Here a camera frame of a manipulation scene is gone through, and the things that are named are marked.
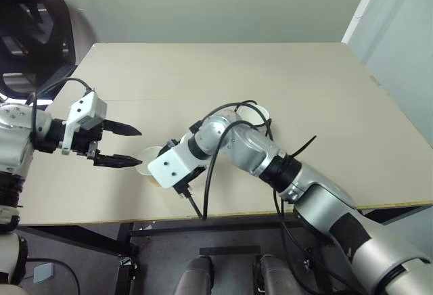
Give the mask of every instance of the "gray floor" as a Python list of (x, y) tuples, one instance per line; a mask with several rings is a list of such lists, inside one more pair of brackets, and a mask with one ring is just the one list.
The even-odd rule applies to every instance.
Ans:
[[(135, 228), (145, 225), (135, 224)], [(88, 225), (86, 228), (109, 237), (115, 237), (118, 225)], [(302, 244), (314, 246), (315, 238), (304, 229), (294, 229)], [(68, 263), (78, 275), (81, 294), (114, 294), (119, 259), (115, 256), (69, 246), (61, 242), (48, 240), (24, 232), (29, 245), (29, 256), (48, 257)], [(131, 294), (172, 294), (188, 262), (199, 254), (200, 248), (221, 246), (260, 246), (262, 253), (283, 257), (281, 239), (278, 230), (236, 231), (236, 232), (190, 232), (153, 237), (138, 237), (133, 242), (140, 247), (141, 263), (137, 279), (133, 283)], [(327, 256), (333, 261), (334, 270), (346, 271), (346, 266), (338, 253), (330, 248)], [(304, 257), (290, 246), (290, 255), (298, 273), (315, 287), (312, 271), (304, 268)], [(212, 256), (215, 267), (213, 295), (252, 294), (252, 263), (255, 254)], [(61, 267), (55, 267), (55, 277), (49, 281), (33, 284), (32, 267), (21, 286), (31, 295), (39, 294), (75, 294), (73, 281)]]

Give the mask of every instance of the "metal table frame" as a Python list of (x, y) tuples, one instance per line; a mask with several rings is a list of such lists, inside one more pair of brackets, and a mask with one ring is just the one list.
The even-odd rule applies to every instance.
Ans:
[[(413, 214), (428, 206), (411, 206), (402, 208), (377, 209), (368, 212), (365, 216), (379, 223)], [(294, 218), (294, 215), (286, 215), (288, 227), (304, 227)], [(135, 279), (138, 255), (138, 247), (131, 242), (132, 237), (147, 237), (167, 233), (181, 233), (189, 231), (240, 231), (254, 229), (278, 229), (279, 220), (276, 215), (252, 215), (243, 217), (219, 217), (209, 218), (207, 221), (198, 219), (158, 221), (155, 228), (134, 230), (134, 222), (120, 224), (116, 239), (90, 231), (78, 225), (50, 225), (50, 226), (19, 226), (18, 230), (47, 237), (73, 246), (79, 246), (89, 250), (103, 252), (118, 256), (120, 266), (116, 283), (116, 295), (129, 294), (131, 282)], [(324, 273), (316, 275), (316, 279), (322, 288), (329, 288), (329, 277)]]

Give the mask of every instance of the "table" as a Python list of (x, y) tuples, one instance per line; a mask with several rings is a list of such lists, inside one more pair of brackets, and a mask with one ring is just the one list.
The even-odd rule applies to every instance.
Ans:
[[(107, 119), (143, 136), (105, 132), (103, 154), (136, 155), (179, 139), (209, 110), (255, 99), (275, 141), (343, 187), (360, 208), (431, 204), (433, 150), (341, 43), (95, 44), (73, 74), (107, 102)], [(68, 83), (49, 111), (66, 118), (83, 88)], [(202, 205), (205, 175), (191, 183)], [(82, 156), (36, 153), (21, 224), (65, 225), (194, 217), (187, 200), (134, 168), (100, 168)], [(271, 188), (220, 158), (210, 215), (273, 212)]]

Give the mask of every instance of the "paper cup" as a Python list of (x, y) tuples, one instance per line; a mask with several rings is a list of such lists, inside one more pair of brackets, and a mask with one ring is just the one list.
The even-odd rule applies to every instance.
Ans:
[[(256, 107), (263, 114), (263, 116), (266, 118), (267, 121), (269, 120), (268, 110), (266, 110), (262, 106), (259, 106), (258, 104), (252, 104), (252, 106)], [(241, 116), (242, 120), (249, 121), (256, 127), (265, 126), (262, 117), (260, 117), (257, 111), (252, 108), (240, 106), (239, 109), (237, 109), (237, 114)]]
[(137, 170), (140, 175), (151, 177), (152, 174), (150, 173), (147, 166), (151, 161), (155, 160), (158, 157), (158, 153), (161, 149), (161, 146), (151, 146), (142, 150), (140, 154), (138, 154), (137, 159), (143, 161), (143, 163), (137, 165), (135, 167), (135, 170)]

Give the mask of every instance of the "white paper cup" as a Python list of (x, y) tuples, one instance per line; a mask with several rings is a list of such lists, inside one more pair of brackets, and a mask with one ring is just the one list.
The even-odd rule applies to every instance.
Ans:
[(151, 161), (158, 157), (158, 153), (161, 149), (161, 146), (151, 146), (142, 150), (140, 154), (138, 154), (137, 159), (143, 161), (143, 163), (135, 166), (135, 170), (137, 170), (140, 175), (151, 177), (152, 174), (150, 173), (147, 166)]
[[(263, 114), (263, 116), (266, 118), (266, 120), (268, 121), (268, 119), (269, 119), (268, 110), (266, 110), (262, 106), (259, 106), (258, 104), (252, 104), (252, 106), (256, 107)], [(264, 127), (265, 126), (262, 117), (260, 117), (260, 115), (257, 113), (257, 111), (252, 109), (252, 108), (240, 106), (239, 109), (237, 109), (237, 114), (239, 114), (241, 116), (242, 120), (249, 121), (256, 127)]]

